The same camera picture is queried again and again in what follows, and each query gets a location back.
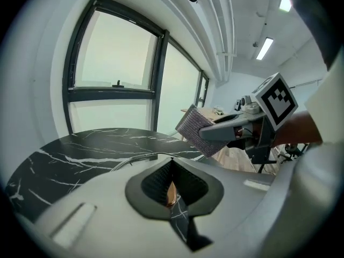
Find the white wall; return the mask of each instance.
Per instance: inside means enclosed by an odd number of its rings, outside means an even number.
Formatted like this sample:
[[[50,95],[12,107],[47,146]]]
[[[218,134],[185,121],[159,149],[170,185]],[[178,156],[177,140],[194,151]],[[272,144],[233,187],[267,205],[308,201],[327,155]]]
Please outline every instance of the white wall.
[[[2,185],[38,148],[68,134],[63,66],[88,1],[29,0],[6,35],[0,53]]]
[[[278,71],[290,86],[322,79],[327,73],[326,65],[314,38],[290,59],[279,66]]]
[[[226,113],[230,113],[237,99],[249,95],[264,80],[260,77],[232,72],[226,84],[214,89],[211,107],[219,105]]]

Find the white panel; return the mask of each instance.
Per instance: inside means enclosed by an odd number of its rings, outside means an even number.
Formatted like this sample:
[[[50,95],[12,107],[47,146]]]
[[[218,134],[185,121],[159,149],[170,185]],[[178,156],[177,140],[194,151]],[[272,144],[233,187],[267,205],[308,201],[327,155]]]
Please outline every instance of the white panel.
[[[199,71],[171,44],[167,46],[157,131],[170,134],[195,102]]]
[[[309,97],[315,93],[318,88],[317,81],[303,84],[295,87],[295,99],[299,105],[298,109],[295,112],[305,111],[305,102],[309,99]]]
[[[61,229],[52,237],[54,242],[66,249],[72,247],[95,211],[94,205],[82,204],[74,214],[65,219]]]
[[[107,13],[96,11],[82,39],[75,86],[148,89],[156,36]]]
[[[69,104],[75,133],[99,128],[138,128],[149,130],[151,100],[118,99],[81,101]]]

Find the black marble table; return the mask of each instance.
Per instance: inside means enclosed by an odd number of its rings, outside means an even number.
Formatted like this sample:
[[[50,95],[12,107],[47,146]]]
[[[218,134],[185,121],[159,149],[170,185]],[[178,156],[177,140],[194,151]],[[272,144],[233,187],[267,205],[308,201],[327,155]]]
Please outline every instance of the black marble table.
[[[133,156],[157,152],[204,159],[189,143],[161,133],[133,128],[89,130],[55,140],[33,153],[13,173],[5,192],[16,212],[35,221],[46,208],[91,178]],[[179,205],[175,207],[172,217],[179,214]]]

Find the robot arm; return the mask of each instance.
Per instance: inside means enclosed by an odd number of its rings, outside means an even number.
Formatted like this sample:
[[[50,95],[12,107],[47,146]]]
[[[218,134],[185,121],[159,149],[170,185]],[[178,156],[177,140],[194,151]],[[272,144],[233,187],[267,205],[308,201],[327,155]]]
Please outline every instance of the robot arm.
[[[250,96],[241,99],[241,112],[203,127],[198,134],[207,141],[228,141],[229,148],[244,149],[254,164],[269,161],[271,145],[277,130],[290,118],[297,102],[283,77],[277,73],[267,78]],[[261,123],[259,136],[253,123]]]

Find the black cable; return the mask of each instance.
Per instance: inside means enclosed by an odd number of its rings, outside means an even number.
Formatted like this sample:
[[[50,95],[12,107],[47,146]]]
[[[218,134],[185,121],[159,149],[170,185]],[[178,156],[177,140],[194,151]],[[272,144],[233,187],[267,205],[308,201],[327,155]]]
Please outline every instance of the black cable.
[[[271,175],[274,175],[274,176],[276,176],[276,174],[275,174],[275,173],[272,173],[272,172],[270,172],[270,171],[267,171],[265,168],[264,168],[264,171],[265,171],[266,173],[268,173],[268,174],[271,174]]]
[[[264,169],[264,165],[265,165],[265,164],[260,165],[260,168],[259,168],[259,170],[258,170],[257,173],[262,173],[262,171],[263,171],[263,169]]]
[[[253,133],[252,133],[249,129],[247,129],[247,128],[242,128],[242,129],[240,129],[238,132],[242,132],[243,130],[246,130],[246,131],[250,132],[251,135],[253,135]]]

